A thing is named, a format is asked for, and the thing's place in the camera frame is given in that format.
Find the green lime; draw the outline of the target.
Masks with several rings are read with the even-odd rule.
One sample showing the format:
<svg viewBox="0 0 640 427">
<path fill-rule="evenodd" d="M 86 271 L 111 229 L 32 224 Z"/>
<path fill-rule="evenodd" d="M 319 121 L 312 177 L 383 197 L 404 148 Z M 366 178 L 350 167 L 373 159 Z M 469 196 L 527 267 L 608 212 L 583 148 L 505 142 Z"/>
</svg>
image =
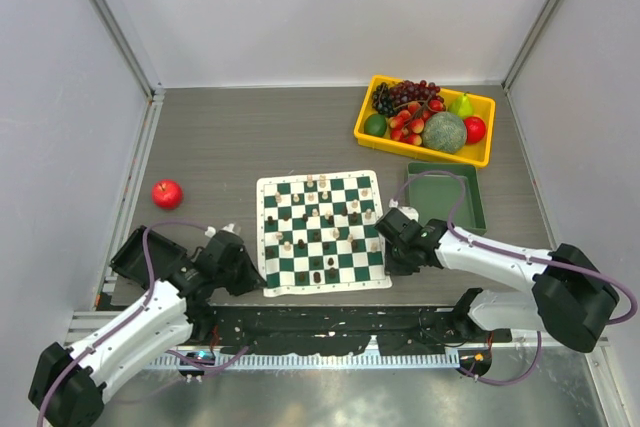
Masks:
<svg viewBox="0 0 640 427">
<path fill-rule="evenodd" d="M 363 133 L 375 137 L 383 137 L 387 131 L 387 118 L 382 114 L 372 114 L 364 122 Z"/>
</svg>

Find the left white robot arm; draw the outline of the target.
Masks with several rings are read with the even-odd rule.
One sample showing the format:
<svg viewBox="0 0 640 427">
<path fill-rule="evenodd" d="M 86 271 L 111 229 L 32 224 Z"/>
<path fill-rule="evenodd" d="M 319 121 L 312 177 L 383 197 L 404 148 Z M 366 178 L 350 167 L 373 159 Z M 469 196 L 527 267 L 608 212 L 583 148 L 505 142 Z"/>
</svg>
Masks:
<svg viewBox="0 0 640 427">
<path fill-rule="evenodd" d="M 209 299 L 216 289 L 240 296 L 264 287 L 231 225 L 202 231 L 207 243 L 195 256 L 146 226 L 129 236 L 111 266 L 144 292 L 85 338 L 43 350 L 28 392 L 37 425 L 93 425 L 150 361 L 185 342 L 201 345 L 212 337 L 216 320 Z"/>
</svg>

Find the green plastic tray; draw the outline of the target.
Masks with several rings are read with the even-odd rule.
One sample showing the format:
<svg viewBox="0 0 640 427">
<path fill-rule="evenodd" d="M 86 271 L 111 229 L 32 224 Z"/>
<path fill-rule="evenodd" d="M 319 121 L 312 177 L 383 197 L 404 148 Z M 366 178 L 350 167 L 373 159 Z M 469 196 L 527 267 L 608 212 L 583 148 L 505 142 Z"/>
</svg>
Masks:
<svg viewBox="0 0 640 427">
<path fill-rule="evenodd" d="M 459 177 L 465 185 L 465 196 L 454 215 L 454 225 L 476 235 L 487 232 L 487 223 L 479 189 L 478 173 L 470 164 L 410 162 L 406 177 L 411 183 L 405 189 L 406 203 L 419 213 L 420 221 L 446 220 L 462 193 L 459 182 L 446 174 Z"/>
</svg>

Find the red apple in bin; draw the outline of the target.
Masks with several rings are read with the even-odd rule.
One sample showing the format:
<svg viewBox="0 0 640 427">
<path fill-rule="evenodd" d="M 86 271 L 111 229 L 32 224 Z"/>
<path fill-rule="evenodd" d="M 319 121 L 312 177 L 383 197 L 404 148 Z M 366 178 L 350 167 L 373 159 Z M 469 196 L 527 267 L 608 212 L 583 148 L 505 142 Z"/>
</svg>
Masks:
<svg viewBox="0 0 640 427">
<path fill-rule="evenodd" d="M 466 144 L 474 145 L 481 142 L 487 131 L 487 127 L 482 118 L 478 116 L 470 116 L 464 120 L 466 127 Z"/>
</svg>

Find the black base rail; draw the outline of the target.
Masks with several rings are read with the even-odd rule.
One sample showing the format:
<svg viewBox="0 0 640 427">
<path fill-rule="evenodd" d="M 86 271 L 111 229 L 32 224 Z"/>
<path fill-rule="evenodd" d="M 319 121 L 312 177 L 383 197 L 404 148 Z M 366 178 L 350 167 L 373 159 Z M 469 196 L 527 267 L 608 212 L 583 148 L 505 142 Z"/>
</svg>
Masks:
<svg viewBox="0 0 640 427">
<path fill-rule="evenodd" d="M 384 356 L 442 353 L 511 331 L 473 327 L 454 308 L 430 306 L 211 306 L 184 341 L 214 345 L 224 354 L 247 347 L 255 355 L 360 355 L 376 339 Z"/>
</svg>

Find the black grape bunch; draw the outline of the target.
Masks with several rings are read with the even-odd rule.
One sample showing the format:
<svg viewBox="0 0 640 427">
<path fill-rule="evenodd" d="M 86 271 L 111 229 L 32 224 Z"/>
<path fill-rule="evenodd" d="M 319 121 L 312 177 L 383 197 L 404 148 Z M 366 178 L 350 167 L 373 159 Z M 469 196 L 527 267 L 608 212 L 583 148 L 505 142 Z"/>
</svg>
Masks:
<svg viewBox="0 0 640 427">
<path fill-rule="evenodd" d="M 380 83 L 372 93 L 373 109 L 387 118 L 395 115 L 396 108 L 392 99 L 391 88 L 388 83 Z"/>
</svg>

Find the aluminium frame rail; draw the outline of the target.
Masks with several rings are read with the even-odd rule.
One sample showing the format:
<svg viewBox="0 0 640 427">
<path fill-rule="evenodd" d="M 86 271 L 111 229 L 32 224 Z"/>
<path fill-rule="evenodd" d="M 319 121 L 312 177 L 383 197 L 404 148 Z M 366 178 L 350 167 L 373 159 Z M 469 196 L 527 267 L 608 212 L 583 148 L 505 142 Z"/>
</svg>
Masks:
<svg viewBox="0 0 640 427">
<path fill-rule="evenodd" d="M 235 354 L 224 354 L 220 347 L 214 345 L 188 346 L 180 353 L 176 365 L 193 375 L 200 375 L 206 370 L 228 365 L 234 369 L 244 370 L 277 370 L 277 369 L 359 369 L 370 366 L 379 368 L 418 367 L 418 368 L 468 368 L 476 374 L 483 374 L 491 366 L 490 348 L 495 344 L 491 340 L 481 345 L 472 343 L 465 347 L 446 347 L 442 353 L 404 354 L 384 356 L 376 339 L 372 339 L 360 355 L 346 356 L 300 356 L 287 355 L 255 355 L 243 347 Z M 170 350 L 150 361 L 145 367 L 158 366 L 166 362 Z"/>
</svg>

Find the dark red grape bunch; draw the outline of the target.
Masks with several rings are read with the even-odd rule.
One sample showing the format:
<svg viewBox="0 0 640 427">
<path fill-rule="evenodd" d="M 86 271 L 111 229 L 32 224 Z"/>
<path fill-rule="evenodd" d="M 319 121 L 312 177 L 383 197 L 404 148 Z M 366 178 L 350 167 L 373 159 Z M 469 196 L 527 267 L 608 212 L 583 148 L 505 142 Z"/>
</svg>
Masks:
<svg viewBox="0 0 640 427">
<path fill-rule="evenodd" d="M 444 98 L 441 95 L 441 87 L 434 82 L 427 82 L 426 80 L 421 80 L 419 82 L 403 80 L 392 85 L 389 88 L 389 94 L 395 106 L 407 104 L 413 101 L 444 101 Z"/>
</svg>

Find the green white chess board mat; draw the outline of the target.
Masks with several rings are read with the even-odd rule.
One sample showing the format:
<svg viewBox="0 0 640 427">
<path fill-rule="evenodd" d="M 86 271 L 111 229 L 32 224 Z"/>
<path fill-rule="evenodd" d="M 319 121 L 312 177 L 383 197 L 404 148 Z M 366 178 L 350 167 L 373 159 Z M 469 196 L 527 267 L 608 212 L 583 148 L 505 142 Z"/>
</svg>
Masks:
<svg viewBox="0 0 640 427">
<path fill-rule="evenodd" d="M 387 289 L 372 170 L 260 178 L 257 268 L 267 298 Z"/>
</svg>

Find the green netted melon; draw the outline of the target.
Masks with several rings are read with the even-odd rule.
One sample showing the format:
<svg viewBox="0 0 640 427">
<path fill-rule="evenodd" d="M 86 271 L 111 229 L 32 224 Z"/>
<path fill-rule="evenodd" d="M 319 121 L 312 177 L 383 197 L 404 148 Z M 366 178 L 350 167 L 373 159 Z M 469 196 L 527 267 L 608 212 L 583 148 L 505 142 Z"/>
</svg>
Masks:
<svg viewBox="0 0 640 427">
<path fill-rule="evenodd" d="M 467 129 L 463 120 L 450 112 L 434 114 L 422 132 L 423 145 L 431 150 L 455 154 L 467 141 Z"/>
</svg>

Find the red cherry bunch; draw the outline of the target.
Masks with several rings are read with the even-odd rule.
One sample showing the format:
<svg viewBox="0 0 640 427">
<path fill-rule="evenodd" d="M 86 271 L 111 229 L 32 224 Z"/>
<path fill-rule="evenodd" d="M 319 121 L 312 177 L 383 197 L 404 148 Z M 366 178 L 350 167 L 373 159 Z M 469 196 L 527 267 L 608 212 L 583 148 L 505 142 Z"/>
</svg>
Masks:
<svg viewBox="0 0 640 427">
<path fill-rule="evenodd" d="M 436 113 L 446 110 L 444 102 L 409 102 L 388 121 L 390 139 L 412 146 L 422 146 L 422 132 L 426 122 Z"/>
</svg>

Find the red apple on table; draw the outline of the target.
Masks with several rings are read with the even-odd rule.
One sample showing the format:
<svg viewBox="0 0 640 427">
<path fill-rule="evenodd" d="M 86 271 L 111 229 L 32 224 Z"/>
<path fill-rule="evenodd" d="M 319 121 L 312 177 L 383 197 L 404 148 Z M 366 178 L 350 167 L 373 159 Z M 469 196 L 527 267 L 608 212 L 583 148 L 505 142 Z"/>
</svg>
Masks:
<svg viewBox="0 0 640 427">
<path fill-rule="evenodd" d="M 157 207 L 163 210 L 175 210 L 181 205 L 184 193 L 176 181 L 163 179 L 153 185 L 151 199 Z"/>
</svg>

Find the green yellow pear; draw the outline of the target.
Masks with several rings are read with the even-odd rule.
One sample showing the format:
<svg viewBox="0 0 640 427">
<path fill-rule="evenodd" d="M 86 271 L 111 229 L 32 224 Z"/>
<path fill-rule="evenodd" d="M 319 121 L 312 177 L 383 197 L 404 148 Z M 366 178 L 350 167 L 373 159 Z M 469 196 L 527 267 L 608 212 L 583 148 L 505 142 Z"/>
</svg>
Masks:
<svg viewBox="0 0 640 427">
<path fill-rule="evenodd" d="M 448 107 L 448 112 L 465 120 L 474 115 L 471 98 L 467 92 L 459 95 Z"/>
</svg>

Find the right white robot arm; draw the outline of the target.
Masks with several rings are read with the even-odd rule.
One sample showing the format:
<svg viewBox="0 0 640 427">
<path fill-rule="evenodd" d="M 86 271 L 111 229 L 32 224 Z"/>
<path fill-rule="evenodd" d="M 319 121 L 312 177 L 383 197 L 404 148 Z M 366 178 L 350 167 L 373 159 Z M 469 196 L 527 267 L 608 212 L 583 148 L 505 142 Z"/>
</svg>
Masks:
<svg viewBox="0 0 640 427">
<path fill-rule="evenodd" d="M 539 331 L 577 352 L 592 351 L 620 297 L 579 249 L 527 249 L 478 237 L 452 223 L 426 224 L 392 208 L 375 224 L 391 275 L 423 267 L 468 272 L 507 286 L 468 289 L 452 312 L 454 333 L 474 341 L 499 329 Z"/>
</svg>

